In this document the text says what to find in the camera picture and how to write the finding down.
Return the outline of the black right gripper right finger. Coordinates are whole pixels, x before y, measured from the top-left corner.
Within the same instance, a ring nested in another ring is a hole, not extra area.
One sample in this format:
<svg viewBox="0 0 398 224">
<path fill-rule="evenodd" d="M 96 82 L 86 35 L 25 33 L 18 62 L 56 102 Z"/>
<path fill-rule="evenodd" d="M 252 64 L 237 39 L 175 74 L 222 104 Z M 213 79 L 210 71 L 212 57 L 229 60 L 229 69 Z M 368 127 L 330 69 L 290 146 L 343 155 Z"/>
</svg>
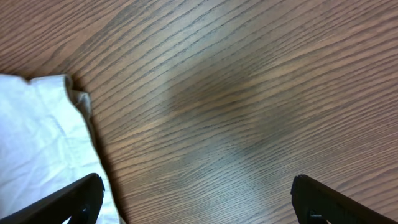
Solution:
<svg viewBox="0 0 398 224">
<path fill-rule="evenodd" d="M 397 224 L 307 175 L 294 177 L 290 194 L 300 224 Z"/>
</svg>

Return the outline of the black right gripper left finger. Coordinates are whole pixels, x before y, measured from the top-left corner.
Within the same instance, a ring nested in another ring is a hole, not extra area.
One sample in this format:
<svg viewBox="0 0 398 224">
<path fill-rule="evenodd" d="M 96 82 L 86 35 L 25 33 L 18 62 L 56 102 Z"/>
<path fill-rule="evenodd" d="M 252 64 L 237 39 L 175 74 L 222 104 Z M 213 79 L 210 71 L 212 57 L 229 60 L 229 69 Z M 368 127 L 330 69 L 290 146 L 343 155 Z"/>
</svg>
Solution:
<svg viewBox="0 0 398 224">
<path fill-rule="evenodd" d="M 1 219 L 1 224 L 95 224 L 104 198 L 102 178 L 91 173 Z"/>
</svg>

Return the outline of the beige khaki shorts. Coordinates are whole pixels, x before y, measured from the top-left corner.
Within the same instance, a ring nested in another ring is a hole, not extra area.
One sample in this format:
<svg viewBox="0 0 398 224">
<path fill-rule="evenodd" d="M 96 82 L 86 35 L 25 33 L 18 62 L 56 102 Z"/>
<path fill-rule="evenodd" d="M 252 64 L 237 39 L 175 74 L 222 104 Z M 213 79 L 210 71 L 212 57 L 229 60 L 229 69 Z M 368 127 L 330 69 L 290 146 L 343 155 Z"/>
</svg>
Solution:
<svg viewBox="0 0 398 224">
<path fill-rule="evenodd" d="M 1 75 L 1 217 L 90 174 L 104 183 L 98 223 L 124 223 L 93 141 L 89 94 L 68 75 Z"/>
</svg>

